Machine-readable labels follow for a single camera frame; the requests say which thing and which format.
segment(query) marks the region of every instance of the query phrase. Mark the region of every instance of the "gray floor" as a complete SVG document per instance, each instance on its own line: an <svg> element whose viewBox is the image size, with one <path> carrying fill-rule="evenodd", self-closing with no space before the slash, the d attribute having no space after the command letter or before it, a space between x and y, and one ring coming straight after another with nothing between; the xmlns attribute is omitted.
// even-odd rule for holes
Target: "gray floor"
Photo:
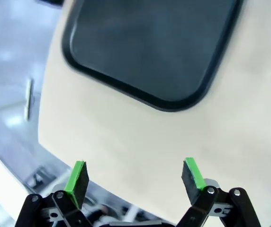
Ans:
<svg viewBox="0 0 271 227"><path fill-rule="evenodd" d="M49 166L55 175L68 168L37 141L45 64L60 13L61 8L35 0L0 0L0 108L6 107L0 110L0 159L22 181L39 166ZM26 122L28 78L33 78L34 89Z"/></svg>

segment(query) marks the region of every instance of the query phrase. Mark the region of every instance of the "screw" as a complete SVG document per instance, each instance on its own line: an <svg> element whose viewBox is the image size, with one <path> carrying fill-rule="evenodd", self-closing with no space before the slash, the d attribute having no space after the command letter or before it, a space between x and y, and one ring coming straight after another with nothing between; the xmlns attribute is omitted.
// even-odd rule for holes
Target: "screw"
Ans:
<svg viewBox="0 0 271 227"><path fill-rule="evenodd" d="M209 194L213 194L213 193L215 193L215 190L214 190L213 188L208 188L208 189L207 189L207 192L208 192Z"/></svg>
<svg viewBox="0 0 271 227"><path fill-rule="evenodd" d="M32 202L35 202L39 199L39 197L37 195L34 195L31 199Z"/></svg>
<svg viewBox="0 0 271 227"><path fill-rule="evenodd" d="M59 193L57 193L56 197L57 197L58 199L60 199L60 198L62 198L62 197L63 197L63 195L64 195L64 193L63 193L63 192L59 192Z"/></svg>
<svg viewBox="0 0 271 227"><path fill-rule="evenodd" d="M236 196L240 196L240 195L241 195L240 191L237 190L237 189L235 189L234 194L235 194Z"/></svg>

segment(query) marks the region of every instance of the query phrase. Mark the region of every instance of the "table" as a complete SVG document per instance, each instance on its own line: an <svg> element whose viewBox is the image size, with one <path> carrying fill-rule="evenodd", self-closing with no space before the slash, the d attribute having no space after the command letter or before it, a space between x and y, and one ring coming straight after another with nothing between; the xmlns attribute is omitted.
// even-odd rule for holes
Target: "table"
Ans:
<svg viewBox="0 0 271 227"><path fill-rule="evenodd" d="M45 69L39 142L63 162L87 162L92 181L176 223L190 206L181 180L194 157L224 191L243 187L271 224L271 1L249 0L215 80L196 106L155 110L73 70L61 38L66 0Z"/></svg>

